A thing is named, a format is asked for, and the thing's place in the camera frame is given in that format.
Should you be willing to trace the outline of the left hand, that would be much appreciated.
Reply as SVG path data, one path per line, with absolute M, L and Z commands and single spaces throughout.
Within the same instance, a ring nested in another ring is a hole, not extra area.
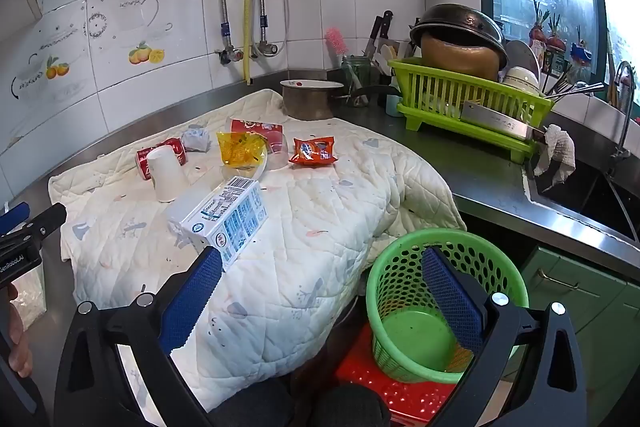
M 9 336 L 11 339 L 11 351 L 9 366 L 21 378 L 29 377 L 32 373 L 32 351 L 29 349 L 28 338 L 24 331 L 24 325 L 20 314 L 13 306 L 12 301 L 18 296 L 18 291 L 13 284 L 6 288 L 9 298 Z

